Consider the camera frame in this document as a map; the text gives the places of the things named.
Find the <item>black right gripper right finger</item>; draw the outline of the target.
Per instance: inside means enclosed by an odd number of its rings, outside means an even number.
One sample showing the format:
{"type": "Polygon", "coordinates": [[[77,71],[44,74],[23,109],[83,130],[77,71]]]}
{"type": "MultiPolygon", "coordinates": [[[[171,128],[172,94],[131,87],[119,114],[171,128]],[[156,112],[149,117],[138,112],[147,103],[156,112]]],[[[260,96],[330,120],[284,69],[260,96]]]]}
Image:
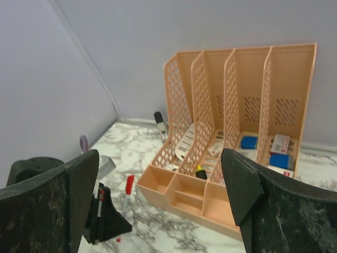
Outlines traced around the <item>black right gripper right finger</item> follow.
{"type": "Polygon", "coordinates": [[[336,192],[266,168],[233,149],[221,166],[246,252],[336,252],[336,192]]]}

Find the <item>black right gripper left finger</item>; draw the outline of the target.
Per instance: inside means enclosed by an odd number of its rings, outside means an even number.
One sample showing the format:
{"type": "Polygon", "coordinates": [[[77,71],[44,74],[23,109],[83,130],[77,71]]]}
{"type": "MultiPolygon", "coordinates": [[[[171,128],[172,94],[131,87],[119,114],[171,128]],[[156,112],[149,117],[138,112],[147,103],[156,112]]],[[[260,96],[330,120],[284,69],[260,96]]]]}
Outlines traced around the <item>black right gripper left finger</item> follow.
{"type": "Polygon", "coordinates": [[[99,159],[89,150],[1,189],[1,252],[78,252],[99,159]]]}

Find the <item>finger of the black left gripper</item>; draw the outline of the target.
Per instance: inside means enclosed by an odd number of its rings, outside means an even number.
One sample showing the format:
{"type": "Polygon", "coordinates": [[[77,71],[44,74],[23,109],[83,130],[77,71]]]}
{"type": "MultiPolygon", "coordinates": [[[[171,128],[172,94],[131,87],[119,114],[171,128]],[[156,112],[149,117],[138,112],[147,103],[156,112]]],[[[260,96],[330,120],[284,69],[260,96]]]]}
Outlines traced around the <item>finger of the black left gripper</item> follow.
{"type": "Polygon", "coordinates": [[[131,231],[132,225],[113,206],[110,188],[99,182],[91,198],[84,238],[95,245],[131,231]]]}

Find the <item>white pen red end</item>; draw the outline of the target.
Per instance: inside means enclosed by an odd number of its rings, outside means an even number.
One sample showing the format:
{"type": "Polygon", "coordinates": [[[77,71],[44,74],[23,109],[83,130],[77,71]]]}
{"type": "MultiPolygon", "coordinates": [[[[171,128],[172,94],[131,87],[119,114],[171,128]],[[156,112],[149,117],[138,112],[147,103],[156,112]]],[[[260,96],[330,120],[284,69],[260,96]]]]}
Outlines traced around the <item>white pen red end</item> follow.
{"type": "Polygon", "coordinates": [[[123,205],[122,205],[122,211],[121,211],[121,215],[123,218],[125,218],[125,215],[128,212],[129,202],[130,202],[130,194],[126,194],[124,201],[123,201],[123,205]]]}

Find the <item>red pen cap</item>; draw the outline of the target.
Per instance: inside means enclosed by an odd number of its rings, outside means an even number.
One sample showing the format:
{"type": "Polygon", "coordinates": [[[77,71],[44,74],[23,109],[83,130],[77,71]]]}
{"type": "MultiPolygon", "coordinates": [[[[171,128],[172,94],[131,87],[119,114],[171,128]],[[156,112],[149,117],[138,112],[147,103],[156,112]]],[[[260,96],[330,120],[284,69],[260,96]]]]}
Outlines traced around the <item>red pen cap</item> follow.
{"type": "Polygon", "coordinates": [[[134,182],[134,175],[130,175],[127,177],[126,181],[126,187],[125,187],[125,193],[126,195],[130,195],[133,187],[133,182],[134,182]]]}

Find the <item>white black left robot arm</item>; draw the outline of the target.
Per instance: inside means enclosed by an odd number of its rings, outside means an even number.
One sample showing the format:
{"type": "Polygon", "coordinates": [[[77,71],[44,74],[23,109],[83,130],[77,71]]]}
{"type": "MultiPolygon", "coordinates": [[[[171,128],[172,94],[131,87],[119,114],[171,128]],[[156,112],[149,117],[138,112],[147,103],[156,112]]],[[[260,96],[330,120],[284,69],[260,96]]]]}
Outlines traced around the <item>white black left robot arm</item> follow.
{"type": "MultiPolygon", "coordinates": [[[[11,166],[7,185],[22,182],[48,170],[61,166],[64,162],[51,157],[35,157],[18,160],[11,166]]],[[[111,199],[111,190],[101,182],[96,182],[91,205],[84,227],[84,238],[89,244],[97,244],[132,231],[133,226],[118,212],[111,199]]]]}

